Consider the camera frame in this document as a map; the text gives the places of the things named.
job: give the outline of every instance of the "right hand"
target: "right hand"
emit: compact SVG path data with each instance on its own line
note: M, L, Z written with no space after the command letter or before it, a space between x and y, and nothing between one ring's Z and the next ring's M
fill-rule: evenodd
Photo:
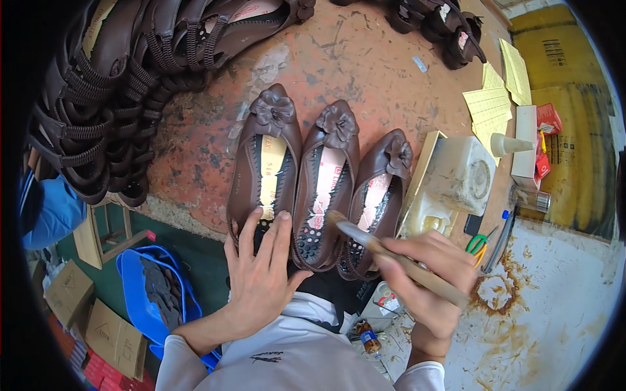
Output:
M469 294L476 283L474 256L454 246L437 231L410 240L383 239L382 244L395 253L426 264L432 272L462 292ZM415 318L411 333L413 349L425 356L424 360L443 363L461 309L430 290L415 285L396 260L376 256L375 261L389 287Z

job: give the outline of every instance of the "white box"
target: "white box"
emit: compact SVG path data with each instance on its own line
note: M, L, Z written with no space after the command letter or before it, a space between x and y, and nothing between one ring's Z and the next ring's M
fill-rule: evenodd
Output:
M511 176L520 187L539 190L541 179L535 180L535 160L537 147L537 106L517 106L515 138L530 141L533 149L515 152Z

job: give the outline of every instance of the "printed logo on shirt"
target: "printed logo on shirt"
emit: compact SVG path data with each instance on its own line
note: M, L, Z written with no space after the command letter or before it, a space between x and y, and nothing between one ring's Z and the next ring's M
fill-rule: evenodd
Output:
M252 360L254 360L252 363L254 364L255 362L257 362L258 360L260 361L265 361L265 362L279 362L282 360L282 358L280 356L278 357L261 357L261 356L276 356L279 354L283 354L283 352L264 352L264 353L258 353L255 355L250 356L250 358Z

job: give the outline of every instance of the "worn table surface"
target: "worn table surface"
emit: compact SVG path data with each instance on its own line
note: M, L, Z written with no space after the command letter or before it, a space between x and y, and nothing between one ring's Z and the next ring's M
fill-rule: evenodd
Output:
M481 46L502 75L497 38L508 32L480 0L464 0L463 10L484 16ZM250 103L273 83L294 100L303 138L321 110L345 99L361 132L361 156L382 135L402 128L417 161L429 131L471 136L471 118L462 92L481 88L477 58L450 71L441 49L418 32L402 35L388 25L379 3L337 7L318 0L315 16L242 52L201 93L183 93L165 108L153 141L156 158L148 170L150 195L137 210L153 219L217 240L225 238L226 204L238 135ZM427 67L422 73L413 57ZM514 119L508 135L513 134ZM481 233L500 225L508 208L511 157L496 171ZM466 215L460 214L451 239L463 248Z

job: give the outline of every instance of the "flower ornament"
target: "flower ornament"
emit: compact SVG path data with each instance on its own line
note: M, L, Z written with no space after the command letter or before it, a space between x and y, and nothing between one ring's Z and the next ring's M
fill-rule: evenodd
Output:
M309 19L315 13L315 1L316 0L298 0L298 5L300 9L296 13L296 16L300 21L304 22Z
M359 127L350 107L345 103L335 102L326 106L322 113L317 117L315 124L326 132L324 137L324 145L328 148L337 148L346 150L348 148L350 137L358 134Z
M257 115L257 134L280 137L286 124L295 120L294 102L286 96L277 96L266 89L250 105L250 112Z
M402 137L395 136L385 147L385 153L389 155L387 172L402 179L408 178L413 161L411 144L408 141L403 141Z

